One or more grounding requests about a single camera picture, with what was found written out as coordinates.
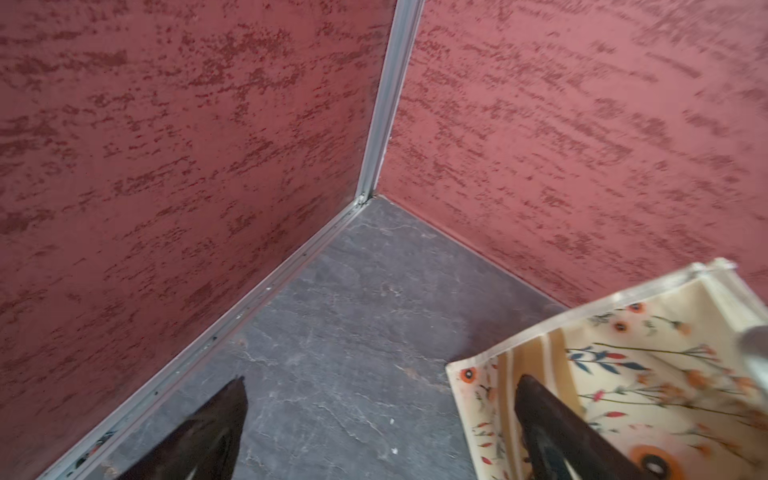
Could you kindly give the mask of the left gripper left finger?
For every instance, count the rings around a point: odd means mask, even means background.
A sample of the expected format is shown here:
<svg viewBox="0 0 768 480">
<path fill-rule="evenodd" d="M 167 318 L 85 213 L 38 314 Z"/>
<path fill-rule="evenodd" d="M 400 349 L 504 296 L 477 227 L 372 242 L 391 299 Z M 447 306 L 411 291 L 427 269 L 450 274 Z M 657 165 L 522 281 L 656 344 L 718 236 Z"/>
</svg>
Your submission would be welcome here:
<svg viewBox="0 0 768 480">
<path fill-rule="evenodd" d="M 120 477 L 158 480 L 232 478 L 247 412 L 244 378 L 239 376 Z"/>
</svg>

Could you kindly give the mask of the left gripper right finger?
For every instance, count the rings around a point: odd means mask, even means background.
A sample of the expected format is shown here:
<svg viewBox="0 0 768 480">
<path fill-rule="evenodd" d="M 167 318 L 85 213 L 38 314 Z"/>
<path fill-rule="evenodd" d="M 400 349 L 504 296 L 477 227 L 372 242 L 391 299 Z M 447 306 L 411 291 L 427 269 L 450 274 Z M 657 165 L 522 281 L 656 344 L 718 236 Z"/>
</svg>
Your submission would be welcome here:
<svg viewBox="0 0 768 480">
<path fill-rule="evenodd" d="M 536 479 L 650 479 L 536 378 L 523 375 L 515 414 Z"/>
</svg>

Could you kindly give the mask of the cream floral tote bag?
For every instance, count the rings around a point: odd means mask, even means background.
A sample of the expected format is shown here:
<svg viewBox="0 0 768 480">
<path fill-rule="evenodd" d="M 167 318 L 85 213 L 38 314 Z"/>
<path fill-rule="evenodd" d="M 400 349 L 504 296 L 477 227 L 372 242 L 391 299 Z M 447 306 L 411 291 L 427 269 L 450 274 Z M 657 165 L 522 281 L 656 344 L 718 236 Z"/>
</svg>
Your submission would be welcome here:
<svg viewBox="0 0 768 480">
<path fill-rule="evenodd" d="M 475 472 L 530 479 L 514 412 L 532 376 L 659 479 L 763 479 L 767 399 L 739 337 L 767 309 L 716 259 L 614 293 L 448 364 Z"/>
</svg>

